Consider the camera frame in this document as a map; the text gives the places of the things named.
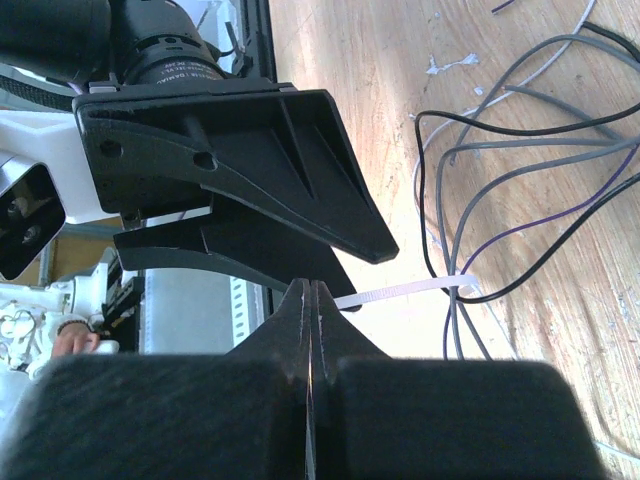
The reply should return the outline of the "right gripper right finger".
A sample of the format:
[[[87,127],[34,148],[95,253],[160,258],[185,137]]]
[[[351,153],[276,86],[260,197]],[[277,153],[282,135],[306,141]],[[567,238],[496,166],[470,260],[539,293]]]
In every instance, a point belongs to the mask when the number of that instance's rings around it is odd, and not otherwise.
[[[319,479],[602,479],[577,401],[531,361],[401,360],[313,282],[309,467]]]

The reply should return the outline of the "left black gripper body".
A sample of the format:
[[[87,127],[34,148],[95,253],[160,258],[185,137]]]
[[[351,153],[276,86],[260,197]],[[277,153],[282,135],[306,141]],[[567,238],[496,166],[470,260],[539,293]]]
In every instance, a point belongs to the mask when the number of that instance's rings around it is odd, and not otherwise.
[[[98,96],[160,97],[210,91],[242,99],[299,96],[275,76],[269,5],[243,1],[238,27],[224,29],[241,66],[227,72],[176,1],[83,1],[75,12],[86,25],[74,83],[80,99]]]

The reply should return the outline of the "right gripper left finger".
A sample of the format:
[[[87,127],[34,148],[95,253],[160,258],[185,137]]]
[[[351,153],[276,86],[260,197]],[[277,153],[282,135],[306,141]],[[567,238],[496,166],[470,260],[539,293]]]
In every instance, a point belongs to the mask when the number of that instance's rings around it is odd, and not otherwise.
[[[48,364],[1,442],[5,479],[308,479],[311,284],[225,355]]]

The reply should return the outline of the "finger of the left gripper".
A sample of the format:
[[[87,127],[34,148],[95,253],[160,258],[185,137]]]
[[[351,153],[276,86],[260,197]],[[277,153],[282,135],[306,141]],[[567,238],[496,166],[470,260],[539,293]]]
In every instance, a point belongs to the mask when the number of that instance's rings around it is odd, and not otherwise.
[[[220,195],[209,213],[127,230],[114,243],[129,271],[211,271],[281,292],[308,279],[324,282],[335,298],[356,292],[330,246]]]
[[[74,106],[102,209],[156,216],[211,191],[372,264],[399,251],[324,90],[148,97]]]

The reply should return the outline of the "clear zip tie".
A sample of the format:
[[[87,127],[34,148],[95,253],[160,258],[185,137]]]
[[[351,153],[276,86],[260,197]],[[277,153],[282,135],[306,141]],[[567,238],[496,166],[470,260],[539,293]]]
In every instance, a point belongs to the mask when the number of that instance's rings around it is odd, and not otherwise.
[[[452,287],[475,286],[476,284],[476,277],[470,274],[435,277],[406,284],[370,290],[362,293],[346,295],[335,298],[334,302],[339,310],[347,310],[367,303],[388,300],[391,298],[411,295],[423,291],[448,289]]]

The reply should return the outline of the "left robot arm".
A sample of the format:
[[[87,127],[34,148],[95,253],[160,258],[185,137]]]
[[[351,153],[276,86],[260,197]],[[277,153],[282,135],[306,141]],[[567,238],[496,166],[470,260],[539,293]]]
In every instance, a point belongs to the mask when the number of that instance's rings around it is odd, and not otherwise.
[[[336,252],[379,264],[399,249],[335,101],[277,81],[266,2],[241,18],[249,59],[230,73],[174,1],[2,3],[2,62],[74,89],[1,81],[40,105],[1,115],[3,279],[65,223],[118,216],[126,270],[320,280],[340,309],[365,302]]]

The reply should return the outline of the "distant person's hand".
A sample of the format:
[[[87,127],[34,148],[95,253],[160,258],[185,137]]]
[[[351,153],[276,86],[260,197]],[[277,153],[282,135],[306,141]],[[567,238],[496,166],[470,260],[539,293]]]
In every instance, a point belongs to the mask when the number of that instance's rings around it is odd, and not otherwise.
[[[94,352],[100,342],[96,333],[89,331],[62,332],[55,340],[52,357]]]

